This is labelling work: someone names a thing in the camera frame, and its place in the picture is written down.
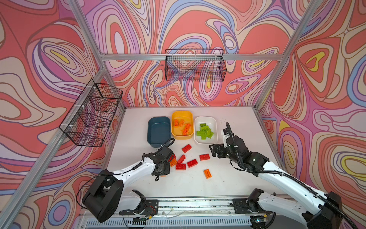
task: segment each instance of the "toy brick stud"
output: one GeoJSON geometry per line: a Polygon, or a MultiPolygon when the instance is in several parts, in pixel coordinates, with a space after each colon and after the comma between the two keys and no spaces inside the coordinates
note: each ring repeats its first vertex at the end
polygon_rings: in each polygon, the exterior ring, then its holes
{"type": "Polygon", "coordinates": [[[210,159],[210,155],[209,154],[201,154],[199,156],[199,160],[209,160],[210,159]]]}
{"type": "Polygon", "coordinates": [[[178,164],[182,164],[182,162],[185,160],[186,156],[183,154],[180,159],[178,160],[178,164]]]}
{"type": "Polygon", "coordinates": [[[170,167],[173,167],[177,164],[177,160],[174,158],[171,162],[170,162],[170,167]]]}
{"type": "Polygon", "coordinates": [[[197,164],[198,164],[198,162],[197,162],[197,160],[196,160],[196,159],[191,160],[190,162],[187,162],[187,166],[188,166],[188,168],[190,168],[190,167],[192,167],[192,166],[195,166],[195,165],[197,165],[197,164]]]}
{"type": "Polygon", "coordinates": [[[204,170],[203,172],[205,173],[206,179],[208,179],[208,178],[211,178],[211,177],[212,177],[212,176],[211,176],[211,173],[210,173],[210,170],[206,169],[206,170],[204,170]]]}
{"type": "Polygon", "coordinates": [[[184,153],[186,153],[188,150],[190,150],[192,147],[191,147],[191,145],[190,144],[188,144],[188,145],[186,145],[185,147],[183,147],[183,149],[182,149],[182,151],[184,152],[184,153]]]}
{"type": "Polygon", "coordinates": [[[186,170],[186,164],[176,164],[175,170],[186,170]]]}

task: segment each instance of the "white plastic container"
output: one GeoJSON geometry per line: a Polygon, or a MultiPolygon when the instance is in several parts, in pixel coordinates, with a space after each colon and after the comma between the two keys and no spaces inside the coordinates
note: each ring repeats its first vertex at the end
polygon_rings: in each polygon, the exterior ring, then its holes
{"type": "Polygon", "coordinates": [[[207,145],[211,145],[211,144],[215,144],[218,141],[218,133],[217,133],[217,124],[216,124],[216,120],[212,117],[208,117],[208,116],[198,116],[197,118],[195,118],[194,120],[194,140],[198,143],[198,144],[207,144],[207,145]],[[201,123],[206,123],[206,125],[208,125],[211,128],[211,131],[213,132],[213,136],[211,138],[206,138],[205,140],[201,139],[201,136],[197,136],[196,135],[196,131],[199,130],[199,125],[201,123]]]}

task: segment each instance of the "plastic container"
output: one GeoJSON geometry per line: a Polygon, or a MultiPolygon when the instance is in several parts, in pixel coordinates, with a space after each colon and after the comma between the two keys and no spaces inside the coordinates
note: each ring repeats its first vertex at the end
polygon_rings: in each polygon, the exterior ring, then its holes
{"type": "Polygon", "coordinates": [[[166,116],[151,118],[147,125],[147,142],[151,147],[159,148],[169,138],[171,138],[170,119],[166,116]]]}
{"type": "Polygon", "coordinates": [[[172,115],[172,134],[173,137],[177,140],[186,140],[186,139],[190,139],[191,137],[193,137],[194,134],[194,123],[193,123],[193,115],[191,112],[189,111],[176,111],[173,113],[172,115]],[[174,120],[178,119],[178,120],[184,120],[184,123],[190,123],[191,124],[191,128],[188,131],[187,135],[183,135],[182,131],[184,129],[184,127],[186,126],[185,124],[183,124],[183,126],[178,126],[178,127],[174,127],[174,120]]]}
{"type": "Polygon", "coordinates": [[[213,132],[213,136],[211,138],[207,137],[205,140],[202,140],[201,136],[197,136],[196,133],[194,133],[194,140],[198,144],[207,144],[207,145],[216,144],[219,139],[218,133],[217,133],[216,119],[214,119],[212,117],[208,117],[208,116],[198,116],[194,120],[194,127],[196,130],[199,130],[199,125],[201,123],[206,123],[206,125],[208,125],[211,128],[211,131],[213,132]]]}

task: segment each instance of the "green toy brick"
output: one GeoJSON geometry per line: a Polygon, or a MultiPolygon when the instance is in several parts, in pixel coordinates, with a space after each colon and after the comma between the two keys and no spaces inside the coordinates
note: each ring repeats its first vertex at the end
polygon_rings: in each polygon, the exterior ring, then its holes
{"type": "Polygon", "coordinates": [[[202,126],[202,127],[199,128],[200,131],[207,130],[207,129],[209,129],[208,126],[202,126]]]}
{"type": "Polygon", "coordinates": [[[211,132],[209,135],[207,135],[208,138],[211,138],[213,136],[213,132],[211,132]]]}

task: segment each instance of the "blue bin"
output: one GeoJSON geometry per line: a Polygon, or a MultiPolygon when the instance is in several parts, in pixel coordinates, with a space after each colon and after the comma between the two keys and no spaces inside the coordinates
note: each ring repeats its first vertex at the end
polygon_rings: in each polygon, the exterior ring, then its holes
{"type": "Polygon", "coordinates": [[[171,138],[170,119],[166,116],[154,117],[147,125],[147,142],[151,147],[159,148],[171,138]]]}

